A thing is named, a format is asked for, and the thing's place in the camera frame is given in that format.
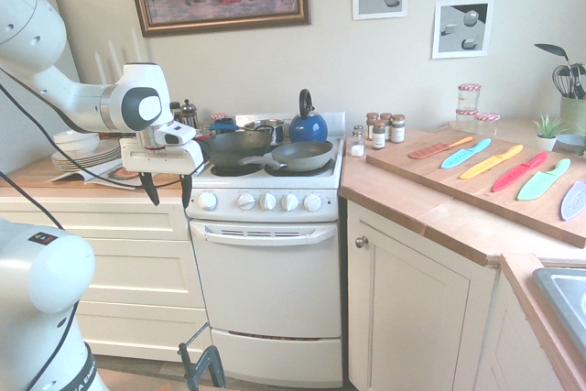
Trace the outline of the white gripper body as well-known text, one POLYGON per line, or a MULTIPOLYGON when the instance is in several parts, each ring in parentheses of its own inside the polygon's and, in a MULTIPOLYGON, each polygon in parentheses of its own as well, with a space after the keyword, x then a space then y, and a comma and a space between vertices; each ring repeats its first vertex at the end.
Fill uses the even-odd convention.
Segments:
POLYGON ((123 166, 129 171, 189 175, 203 170, 201 147, 194 140, 178 147, 149 150, 135 138, 122 138, 120 146, 123 166))

